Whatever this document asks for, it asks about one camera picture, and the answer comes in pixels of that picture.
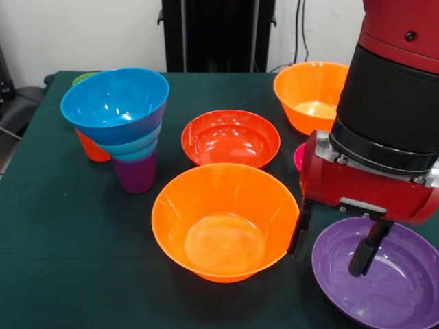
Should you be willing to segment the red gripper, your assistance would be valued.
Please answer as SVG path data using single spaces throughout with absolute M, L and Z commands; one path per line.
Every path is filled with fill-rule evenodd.
M 348 266 L 353 277 L 365 276 L 394 225 L 418 225 L 438 209 L 438 164 L 427 174 L 410 177 L 365 167 L 336 151 L 329 133 L 316 130 L 307 140 L 300 172 L 304 199 L 287 253 L 304 258 L 313 201 L 376 221 L 359 242 Z

